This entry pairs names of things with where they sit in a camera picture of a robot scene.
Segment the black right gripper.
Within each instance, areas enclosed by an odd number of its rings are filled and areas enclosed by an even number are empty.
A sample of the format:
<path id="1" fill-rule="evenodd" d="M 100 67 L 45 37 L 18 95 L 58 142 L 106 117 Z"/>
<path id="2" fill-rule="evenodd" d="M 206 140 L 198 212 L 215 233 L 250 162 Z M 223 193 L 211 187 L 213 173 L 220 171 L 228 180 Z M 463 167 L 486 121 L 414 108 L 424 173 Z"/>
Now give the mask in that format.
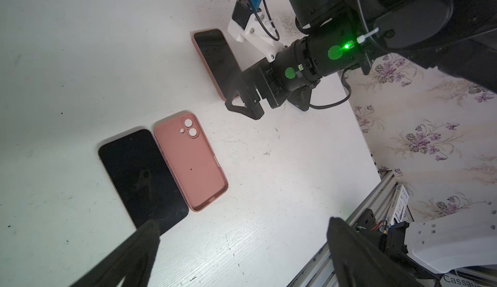
<path id="1" fill-rule="evenodd" d="M 242 71 L 238 79 L 240 84 L 232 87 L 225 101 L 225 106 L 230 112 L 259 120 L 265 113 L 260 105 L 262 99 L 266 99 L 271 108 L 278 108 L 283 103 L 299 107 L 298 94 L 283 87 L 276 77 L 275 67 L 267 60 L 260 60 Z M 237 97 L 242 100 L 241 106 L 234 104 Z"/>

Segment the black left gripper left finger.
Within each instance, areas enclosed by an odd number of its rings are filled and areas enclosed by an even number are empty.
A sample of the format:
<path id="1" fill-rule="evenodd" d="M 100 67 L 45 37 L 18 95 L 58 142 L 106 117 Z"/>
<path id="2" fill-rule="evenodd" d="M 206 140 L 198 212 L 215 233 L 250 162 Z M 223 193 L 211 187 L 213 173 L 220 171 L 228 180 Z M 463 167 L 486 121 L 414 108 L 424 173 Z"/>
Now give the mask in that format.
<path id="1" fill-rule="evenodd" d="M 147 286 L 160 244 L 160 228 L 149 220 L 73 286 Z"/>

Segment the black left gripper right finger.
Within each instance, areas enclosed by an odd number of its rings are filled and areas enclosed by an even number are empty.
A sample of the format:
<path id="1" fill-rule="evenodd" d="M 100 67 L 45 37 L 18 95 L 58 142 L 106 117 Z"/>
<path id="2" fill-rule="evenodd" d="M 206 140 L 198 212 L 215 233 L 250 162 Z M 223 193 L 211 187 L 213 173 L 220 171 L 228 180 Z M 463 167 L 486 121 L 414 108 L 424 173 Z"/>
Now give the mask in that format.
<path id="1" fill-rule="evenodd" d="M 339 286 L 421 286 L 341 218 L 330 218 L 327 245 Z"/>

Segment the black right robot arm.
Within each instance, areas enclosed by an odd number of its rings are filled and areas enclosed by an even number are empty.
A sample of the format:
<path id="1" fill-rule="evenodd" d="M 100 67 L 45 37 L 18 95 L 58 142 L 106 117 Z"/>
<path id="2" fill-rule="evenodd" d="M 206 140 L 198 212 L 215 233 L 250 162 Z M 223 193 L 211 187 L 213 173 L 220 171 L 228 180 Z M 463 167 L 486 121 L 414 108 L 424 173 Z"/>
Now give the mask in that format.
<path id="1" fill-rule="evenodd" d="M 251 119 L 290 102 L 311 107 L 323 77 L 397 54 L 496 91 L 496 0 L 289 0 L 304 37 L 268 39 L 264 58 L 237 76 L 226 108 Z"/>

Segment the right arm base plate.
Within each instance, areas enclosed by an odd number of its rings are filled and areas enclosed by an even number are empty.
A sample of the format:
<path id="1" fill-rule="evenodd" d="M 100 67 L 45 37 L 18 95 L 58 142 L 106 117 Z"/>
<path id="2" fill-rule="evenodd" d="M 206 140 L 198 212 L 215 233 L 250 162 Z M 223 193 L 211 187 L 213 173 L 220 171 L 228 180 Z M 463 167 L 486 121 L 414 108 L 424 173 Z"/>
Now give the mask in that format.
<path id="1" fill-rule="evenodd" d="M 387 221 L 376 221 L 371 209 L 366 209 L 358 221 L 353 224 L 353 229 L 365 237 L 381 252 L 392 258 L 400 258 L 408 253 L 405 244 L 408 222 L 400 222 L 388 226 Z"/>

